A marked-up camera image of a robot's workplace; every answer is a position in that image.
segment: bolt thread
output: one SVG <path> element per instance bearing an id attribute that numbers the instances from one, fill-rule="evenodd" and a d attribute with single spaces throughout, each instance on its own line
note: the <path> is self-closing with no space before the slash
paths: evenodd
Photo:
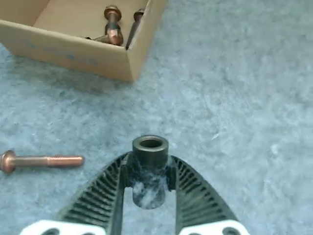
<path id="1" fill-rule="evenodd" d="M 54 156 L 47 157 L 47 166 L 80 166 L 84 163 L 82 156 Z"/>

